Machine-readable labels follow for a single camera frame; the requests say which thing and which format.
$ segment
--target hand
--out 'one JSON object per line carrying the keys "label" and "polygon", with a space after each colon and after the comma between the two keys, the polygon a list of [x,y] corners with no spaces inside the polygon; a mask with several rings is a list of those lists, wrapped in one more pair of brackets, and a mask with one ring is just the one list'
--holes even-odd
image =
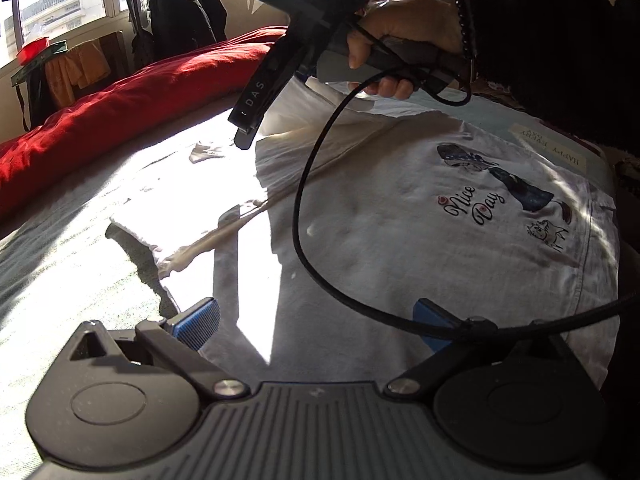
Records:
{"label": "hand", "polygon": [[[360,20],[360,26],[376,38],[395,36],[405,40],[429,41],[452,54],[462,53],[462,35],[458,10],[453,0],[395,0],[371,9]],[[349,66],[357,68],[371,53],[372,41],[357,31],[347,37]],[[349,83],[353,90],[357,83]],[[406,79],[397,81],[383,77],[365,88],[369,95],[407,99],[414,85]]]}

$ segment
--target building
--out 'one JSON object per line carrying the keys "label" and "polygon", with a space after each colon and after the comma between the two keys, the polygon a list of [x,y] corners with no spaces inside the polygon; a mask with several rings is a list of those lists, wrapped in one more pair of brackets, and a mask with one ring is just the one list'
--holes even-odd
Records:
{"label": "building", "polygon": [[[21,9],[24,43],[49,36],[55,38],[84,23],[104,16],[103,0],[39,0]],[[14,20],[4,20],[6,48],[10,58],[17,53]]]}

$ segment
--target round pad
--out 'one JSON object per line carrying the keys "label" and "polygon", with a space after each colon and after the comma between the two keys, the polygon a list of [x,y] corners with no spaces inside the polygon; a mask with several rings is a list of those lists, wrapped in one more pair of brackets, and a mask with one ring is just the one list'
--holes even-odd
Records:
{"label": "round pad", "polygon": [[108,426],[121,424],[145,409],[146,395],[126,383],[103,383],[88,386],[76,393],[71,409],[80,420]]}
{"label": "round pad", "polygon": [[27,409],[27,425],[46,456],[82,468],[121,467],[176,444],[199,409],[182,377],[118,363],[47,376]]}
{"label": "round pad", "polygon": [[563,362],[514,361],[474,368],[443,384],[433,404],[442,429],[494,466],[546,469],[586,459],[606,423],[596,388]]}

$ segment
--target gray ribbed surface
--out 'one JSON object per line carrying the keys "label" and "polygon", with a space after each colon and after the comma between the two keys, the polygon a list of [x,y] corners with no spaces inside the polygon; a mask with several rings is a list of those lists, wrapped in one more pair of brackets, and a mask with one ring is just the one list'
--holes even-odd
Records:
{"label": "gray ribbed surface", "polygon": [[254,398],[219,404],[196,438],[154,465],[83,474],[44,466],[42,479],[109,480],[596,480],[589,466],[517,475],[452,450],[416,404],[382,399],[371,384],[265,384]]}

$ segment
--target girl illustration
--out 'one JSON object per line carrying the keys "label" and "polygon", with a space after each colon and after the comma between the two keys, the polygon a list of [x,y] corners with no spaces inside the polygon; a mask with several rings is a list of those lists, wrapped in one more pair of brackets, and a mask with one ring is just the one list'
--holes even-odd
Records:
{"label": "girl illustration", "polygon": [[494,162],[488,162],[477,153],[469,153],[457,144],[441,144],[438,146],[438,154],[448,166],[462,166],[471,171],[488,171],[493,177],[499,180],[507,188],[509,193],[522,204],[524,211],[540,211],[550,202],[555,202],[560,206],[562,220],[566,224],[571,223],[572,212],[569,205],[556,200],[554,194],[544,191],[539,187],[532,186],[508,171],[499,168]]}

